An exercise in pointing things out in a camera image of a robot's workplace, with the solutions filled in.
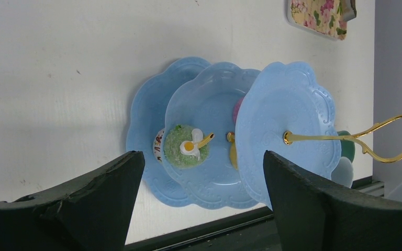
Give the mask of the pink macaron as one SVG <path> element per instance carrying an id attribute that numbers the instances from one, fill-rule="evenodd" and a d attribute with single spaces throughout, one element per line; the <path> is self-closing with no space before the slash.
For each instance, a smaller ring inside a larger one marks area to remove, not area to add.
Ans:
<path id="1" fill-rule="evenodd" d="M 236 124 L 237 116 L 238 116 L 239 109 L 240 109 L 240 106 L 241 106 L 241 104 L 242 104 L 243 99 L 244 99 L 244 97 L 241 97 L 241 98 L 236 102 L 236 104 L 235 104 L 234 107 L 233 107 L 233 110 L 232 110 L 232 120 L 233 120 L 234 124 Z"/>

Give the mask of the grey-blue ceramic mug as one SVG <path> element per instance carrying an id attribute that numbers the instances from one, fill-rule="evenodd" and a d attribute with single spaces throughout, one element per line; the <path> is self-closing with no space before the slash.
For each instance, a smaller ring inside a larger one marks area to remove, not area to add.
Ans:
<path id="1" fill-rule="evenodd" d="M 351 188 L 353 184 L 353 165 L 347 157 L 342 156 L 340 158 L 338 165 L 331 173 L 331 181 Z"/>

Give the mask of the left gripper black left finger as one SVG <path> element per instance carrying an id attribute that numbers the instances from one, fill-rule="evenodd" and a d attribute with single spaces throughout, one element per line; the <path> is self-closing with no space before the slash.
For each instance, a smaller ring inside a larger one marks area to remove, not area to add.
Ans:
<path id="1" fill-rule="evenodd" d="M 123 250 L 145 167 L 130 151 L 84 175 L 0 202 L 0 250 Z"/>

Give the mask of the white chocolate drizzle donut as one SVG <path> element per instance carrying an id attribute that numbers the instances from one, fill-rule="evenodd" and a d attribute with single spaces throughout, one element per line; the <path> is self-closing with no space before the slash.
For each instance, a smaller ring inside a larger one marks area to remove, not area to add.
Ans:
<path id="1" fill-rule="evenodd" d="M 153 155 L 155 159 L 162 163 L 162 141 L 163 141 L 164 129 L 161 129 L 154 138 L 152 144 Z"/>

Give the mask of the green cupcake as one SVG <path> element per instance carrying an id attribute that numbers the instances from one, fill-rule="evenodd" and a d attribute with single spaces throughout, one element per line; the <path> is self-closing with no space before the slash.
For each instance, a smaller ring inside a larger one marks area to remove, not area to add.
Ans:
<path id="1" fill-rule="evenodd" d="M 213 133 L 204 134 L 199 128 L 178 124 L 164 140 L 164 156 L 176 168 L 198 166 L 209 156 L 209 144 L 214 137 Z"/>

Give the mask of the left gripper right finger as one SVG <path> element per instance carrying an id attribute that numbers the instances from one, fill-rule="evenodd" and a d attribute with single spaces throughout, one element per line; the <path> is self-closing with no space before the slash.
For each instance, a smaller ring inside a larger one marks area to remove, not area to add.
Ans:
<path id="1" fill-rule="evenodd" d="M 402 250 L 402 202 L 347 188 L 272 151 L 263 169 L 283 250 Z"/>

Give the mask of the yellow frosted donut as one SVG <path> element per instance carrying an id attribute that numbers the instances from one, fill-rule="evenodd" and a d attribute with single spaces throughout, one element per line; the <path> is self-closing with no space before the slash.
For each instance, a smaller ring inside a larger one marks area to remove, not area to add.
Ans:
<path id="1" fill-rule="evenodd" d="M 230 151 L 229 151 L 229 158 L 230 158 L 230 161 L 231 161 L 231 164 L 232 164 L 233 168 L 234 168 L 235 170 L 238 170 L 237 151 L 236 151 L 236 144 L 235 144 L 235 142 L 232 142 L 232 143 L 231 143 Z"/>

